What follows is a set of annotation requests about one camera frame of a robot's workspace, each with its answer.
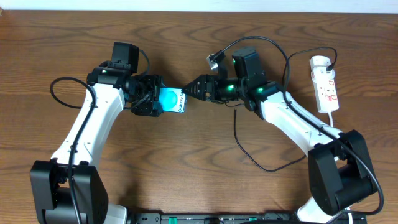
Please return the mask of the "blue Galaxy smartphone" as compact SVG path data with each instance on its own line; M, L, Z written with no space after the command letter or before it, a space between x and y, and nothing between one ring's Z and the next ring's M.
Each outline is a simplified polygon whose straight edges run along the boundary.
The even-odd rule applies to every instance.
M187 96L180 88L161 88L159 102L165 112L184 113Z

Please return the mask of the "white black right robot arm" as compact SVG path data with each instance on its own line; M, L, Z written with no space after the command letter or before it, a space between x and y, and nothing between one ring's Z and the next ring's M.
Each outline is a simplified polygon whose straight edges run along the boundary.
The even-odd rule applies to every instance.
M364 137L355 130L342 132L324 123L299 105L284 85L268 80L254 48L233 53L235 78L228 76L223 59L223 52L210 55L208 62L217 74L200 75L183 92L212 103L240 100L301 148L308 160L312 195L297 210L297 218L331 223L341 217L352 222L367 217L368 212L354 211L351 206L382 190Z

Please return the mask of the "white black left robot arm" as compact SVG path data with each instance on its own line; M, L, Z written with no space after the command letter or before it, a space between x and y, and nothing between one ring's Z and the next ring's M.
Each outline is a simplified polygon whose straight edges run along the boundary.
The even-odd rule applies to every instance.
M37 160L30 182L39 223L131 223L126 207L109 201L98 173L109 132L125 109L139 116L159 116L160 75L134 68L96 67L83 86L85 102L61 146L48 161Z

